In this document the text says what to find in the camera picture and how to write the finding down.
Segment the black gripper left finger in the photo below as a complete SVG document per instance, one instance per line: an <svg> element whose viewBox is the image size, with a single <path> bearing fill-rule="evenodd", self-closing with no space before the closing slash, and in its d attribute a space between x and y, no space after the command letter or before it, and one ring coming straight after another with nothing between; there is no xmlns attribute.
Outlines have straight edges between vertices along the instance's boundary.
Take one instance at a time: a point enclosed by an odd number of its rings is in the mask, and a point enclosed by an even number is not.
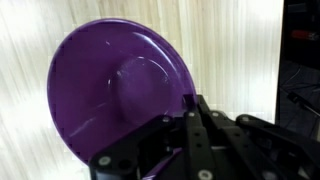
<svg viewBox="0 0 320 180"><path fill-rule="evenodd" d="M169 134L172 117L156 116L97 152L89 161L91 180L142 180L173 154Z"/></svg>

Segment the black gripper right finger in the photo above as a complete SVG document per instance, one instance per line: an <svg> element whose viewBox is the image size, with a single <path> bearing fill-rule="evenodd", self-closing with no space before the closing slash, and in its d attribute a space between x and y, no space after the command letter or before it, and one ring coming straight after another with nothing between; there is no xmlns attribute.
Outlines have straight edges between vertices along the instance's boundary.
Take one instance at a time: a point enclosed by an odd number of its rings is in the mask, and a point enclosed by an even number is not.
<svg viewBox="0 0 320 180"><path fill-rule="evenodd" d="M320 180L320 144L251 115L229 119L200 95L183 104L191 180Z"/></svg>

